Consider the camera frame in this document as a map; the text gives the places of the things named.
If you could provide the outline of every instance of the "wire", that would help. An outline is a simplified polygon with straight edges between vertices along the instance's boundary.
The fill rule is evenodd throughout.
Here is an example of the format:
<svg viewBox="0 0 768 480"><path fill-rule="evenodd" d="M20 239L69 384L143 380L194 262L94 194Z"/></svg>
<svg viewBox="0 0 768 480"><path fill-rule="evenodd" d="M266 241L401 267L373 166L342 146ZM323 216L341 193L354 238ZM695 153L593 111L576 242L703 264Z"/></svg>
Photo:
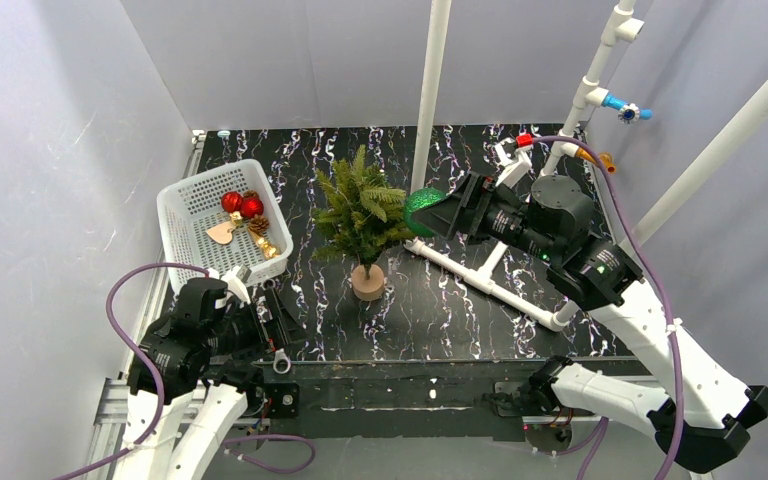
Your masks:
<svg viewBox="0 0 768 480"><path fill-rule="evenodd" d="M164 398L165 392L163 390L163 380L160 377L160 371L157 369L157 367L154 365L151 359L148 358L148 356L145 353L143 353L142 350L140 350L137 344L134 343L134 341L128 337L128 334L125 333L125 330L122 329L122 326L119 325L119 322L116 321L116 317L113 315L113 298L116 296L116 292L118 292L119 289L122 287L122 285L124 285L125 282L130 280L131 277L137 275L138 273L142 273L146 270L152 270L155 268L164 268L164 267L184 268L187 270L193 270L196 272L203 273L205 276L209 275L207 269L205 268L195 267L192 265L185 265L183 263L173 263L173 262L149 263L147 265L143 265L142 267L135 268L134 270L131 270L130 272L122 276L122 278L120 278L119 281L117 281L113 285L113 288L110 289L110 293L107 294L107 302L105 303L107 320L110 322L110 326L113 327L113 331L116 332L116 335L119 335L119 338L121 338L122 341L125 342L125 345L127 345L128 348L130 348L131 351L134 352L134 355L136 355L136 357L139 358L140 361L143 362L143 364L145 364L149 372L151 372L151 376L154 379L154 385L157 390L157 409L154 412L154 417L152 417L151 421L146 426L145 431L139 437L137 437L136 440L134 440L134 445L139 445L143 443L145 439L148 438L149 435L151 435L152 430L154 430L154 427L157 426L157 422L160 421L160 415L163 410L163 402L165 400ZM101 460L95 463L92 463L90 465L87 465L86 467L82 467L75 470L74 472L70 472L65 475L61 475L59 477L55 477L54 480L69 480L72 478L80 477L81 475L89 473L97 468L103 467L109 463L114 462L115 460L118 460L124 457L130 451L131 451L130 448L123 448L118 452L114 453L113 455L102 458Z"/></svg>
<svg viewBox="0 0 768 480"><path fill-rule="evenodd" d="M640 242L637 241L637 238L635 238L631 227L629 227L628 221L626 220L622 208L620 207L620 202L617 198L616 189L614 188L613 181L611 180L611 175L608 173L607 168L605 168L605 164L602 163L602 160L599 158L596 152L590 148L589 145L577 138L562 137L559 135L534 138L534 143L553 142L569 142L574 145L578 145L579 147L583 148L585 152L590 154L591 157L593 157L596 166L599 167L599 171L602 172L602 177L605 179L605 185L608 187L608 193L611 196L611 202L614 204L614 209L617 212L617 218L620 220L620 224L623 227L625 236L628 238L629 243L631 243L631 248L634 250L637 258L640 259L640 263L643 264L643 269L646 270L646 273L649 274L649 278L652 279L652 284L655 288L655 291L658 292L658 296L661 297L661 303L664 305L664 318L666 320L667 327L669 328L670 326L675 325L675 321L673 319L673 310L672 306L670 305L670 298L667 295L664 284L661 283L660 277L657 273L655 273L655 270L652 268L652 265L649 263L646 255L643 254L643 249L640 246ZM675 461L676 455L678 455L678 447L681 443L681 435L684 432L684 383L682 382L682 377L684 375L681 368L681 354L678 350L678 339L676 338L675 332L668 335L667 338L670 344L670 352L672 354L673 368L675 371L675 395L673 401L675 402L676 406L676 415L675 424L673 425L672 439L670 440L670 447L667 450L667 456L664 458L664 463L661 464L661 468L658 469L658 473L655 474L655 480L664 480L664 478L667 477L667 473L669 473L670 468ZM601 440L601 438L597 440L594 448L598 448Z"/></svg>
<svg viewBox="0 0 768 480"><path fill-rule="evenodd" d="M558 419L561 418L561 414L562 413L564 413L564 407L561 407L561 408L558 409L558 414L555 415L555 418L553 418L551 422L549 422L549 426L550 427L554 427L555 426L555 422L557 422Z"/></svg>
<svg viewBox="0 0 768 480"><path fill-rule="evenodd" d="M260 418L257 419L256 422L254 422L254 425L251 426L249 431L251 433L257 432L257 427L260 426L261 423L263 423L263 420L266 418L266 415L269 413L269 407L272 406L272 399L270 398L268 401L264 402L266 405L266 408L263 407L263 405L260 406L261 410L263 410L263 415L260 416Z"/></svg>
<svg viewBox="0 0 768 480"><path fill-rule="evenodd" d="M268 463L264 463L256 458L252 458L242 452L238 452L236 450L228 449L230 453L233 453L241 460L244 460L246 462L249 462L253 465L256 465L268 472L272 473L280 473L280 474L289 474L289 473L296 473L298 471L301 471L305 468L307 468L308 465L313 463L313 459L316 458L316 445L313 444L312 441L308 440L304 437L299 437L296 435L281 435L277 433L268 433L266 435L252 435L250 437L237 437L237 438L229 438L228 440L225 440L222 442L222 446L228 446L235 443L244 443L244 442L256 442L260 440L275 440L279 442L301 442L310 448L310 457L308 457L307 460L300 463L299 465L296 465L295 467L290 468L282 468L282 467L274 467L272 465L269 465Z"/></svg>
<svg viewBox="0 0 768 480"><path fill-rule="evenodd" d="M584 461L581 462L581 467L578 469L578 475L575 476L575 480L584 480L584 472L587 471L587 467L590 466L590 462L593 460L593 457L596 456L596 450L599 450L599 445L602 443L602 439L605 438L605 434L608 433L608 422L606 421L605 424L602 426L602 428L598 428L599 435L596 436L596 441L593 442L593 446L590 447L590 451L587 452L587 456L584 457Z"/></svg>
<svg viewBox="0 0 768 480"><path fill-rule="evenodd" d="M566 421L566 422L564 422L564 424L563 424L563 425L561 425L562 427L566 427L567 425L569 425L570 423L572 423L572 415L573 415L573 412L575 412L575 409L573 409L573 408L570 408L570 412L569 412L569 415L567 416L567 421Z"/></svg>
<svg viewBox="0 0 768 480"><path fill-rule="evenodd" d="M570 447L570 448L568 448L566 450L563 450L563 451L560 451L560 452L543 452L543 453L546 454L546 455L557 455L557 456L570 455L570 454L575 453L575 452L581 450L582 448L586 447L587 444L590 443L591 440L593 440L593 438L595 438L596 436L599 435L599 432L601 432L603 430L607 430L607 429L608 429L608 417L602 417L599 420L599 423L596 424L596 428L594 428L593 431L590 432L590 435L588 435L587 438L585 438L578 445L576 445L574 447ZM598 447L599 447L599 443L594 445L594 448L598 448Z"/></svg>
<svg viewBox="0 0 768 480"><path fill-rule="evenodd" d="M260 402L260 406L259 406L259 407L257 407L257 410L253 411L252 413L250 413L250 414L248 414L248 415L243 415L243 416L244 416L244 417L253 417L253 416L257 415L258 413L260 413L261 411L263 411L263 406L264 406L264 405L266 405L266 402L267 402L267 399L266 399L266 398L264 398L264 399L263 399L263 401L262 401L262 402Z"/></svg>

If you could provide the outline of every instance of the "terracotta pot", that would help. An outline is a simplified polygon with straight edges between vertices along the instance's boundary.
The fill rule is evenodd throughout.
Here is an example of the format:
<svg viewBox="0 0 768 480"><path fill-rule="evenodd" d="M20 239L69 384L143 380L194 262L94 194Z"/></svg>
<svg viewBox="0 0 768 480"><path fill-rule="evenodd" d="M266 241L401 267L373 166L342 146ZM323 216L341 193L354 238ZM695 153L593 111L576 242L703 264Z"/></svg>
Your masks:
<svg viewBox="0 0 768 480"><path fill-rule="evenodd" d="M384 270L381 270L378 265L373 265L369 269L369 278L366 278L366 270L364 270L363 265L352 270L352 290L363 301L369 302L381 298L386 283L387 278L384 276Z"/></svg>

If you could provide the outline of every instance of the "red christmas ornament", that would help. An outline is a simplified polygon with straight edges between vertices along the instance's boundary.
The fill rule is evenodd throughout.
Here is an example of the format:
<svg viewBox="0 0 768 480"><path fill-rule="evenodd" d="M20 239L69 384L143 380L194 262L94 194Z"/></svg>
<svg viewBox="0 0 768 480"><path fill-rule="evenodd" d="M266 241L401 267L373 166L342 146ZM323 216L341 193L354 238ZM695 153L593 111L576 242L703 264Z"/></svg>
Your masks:
<svg viewBox="0 0 768 480"><path fill-rule="evenodd" d="M243 196L237 192L228 192L222 195L222 210L228 213L239 212L243 208Z"/></svg>
<svg viewBox="0 0 768 480"><path fill-rule="evenodd" d="M246 218L252 218L255 215L263 215L263 202L255 197L244 198L240 213Z"/></svg>

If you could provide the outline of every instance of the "blue valve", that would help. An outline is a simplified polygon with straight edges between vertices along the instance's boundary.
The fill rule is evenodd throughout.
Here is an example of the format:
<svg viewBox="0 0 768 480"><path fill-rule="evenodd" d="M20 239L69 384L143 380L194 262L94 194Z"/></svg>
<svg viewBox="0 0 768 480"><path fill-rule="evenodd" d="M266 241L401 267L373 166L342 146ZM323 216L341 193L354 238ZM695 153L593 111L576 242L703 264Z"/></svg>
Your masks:
<svg viewBox="0 0 768 480"><path fill-rule="evenodd" d="M605 100L602 100L603 107L610 107L620 112L619 119L625 123L633 123L638 120L649 120L652 118L652 110L643 109L633 103L628 103L625 100L611 95L610 93L605 95Z"/></svg>

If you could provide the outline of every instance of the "gray wall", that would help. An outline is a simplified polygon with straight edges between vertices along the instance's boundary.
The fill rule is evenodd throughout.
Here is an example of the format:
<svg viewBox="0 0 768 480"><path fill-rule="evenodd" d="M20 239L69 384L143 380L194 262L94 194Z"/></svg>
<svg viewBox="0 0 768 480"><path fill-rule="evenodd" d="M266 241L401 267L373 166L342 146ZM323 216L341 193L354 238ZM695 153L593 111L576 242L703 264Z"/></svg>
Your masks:
<svg viewBox="0 0 768 480"><path fill-rule="evenodd" d="M0 478L83 465L189 137L118 2L0 1Z"/></svg>
<svg viewBox="0 0 768 480"><path fill-rule="evenodd" d="M430 0L122 3L191 128L416 124ZM615 3L453 2L435 122L563 122Z"/></svg>
<svg viewBox="0 0 768 480"><path fill-rule="evenodd" d="M768 77L768 2L660 0L646 23L609 88L650 105L653 120L629 127L600 110L589 127L619 164L632 224ZM699 342L768 385L768 122L644 250ZM768 478L768 421L750 433L717 478Z"/></svg>

